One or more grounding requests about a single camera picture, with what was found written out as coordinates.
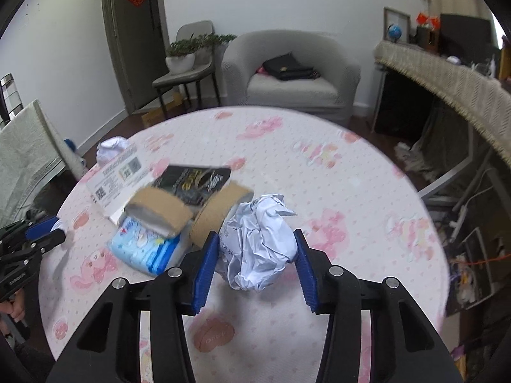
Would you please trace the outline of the person's hand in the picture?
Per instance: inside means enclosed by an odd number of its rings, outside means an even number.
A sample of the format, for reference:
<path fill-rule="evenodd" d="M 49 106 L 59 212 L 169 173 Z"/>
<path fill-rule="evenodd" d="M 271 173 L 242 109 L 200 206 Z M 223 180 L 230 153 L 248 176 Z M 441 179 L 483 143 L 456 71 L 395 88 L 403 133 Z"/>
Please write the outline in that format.
<path fill-rule="evenodd" d="M 0 311 L 12 318 L 14 322 L 23 321 L 25 316 L 25 295 L 19 289 L 11 300 L 1 302 Z"/>

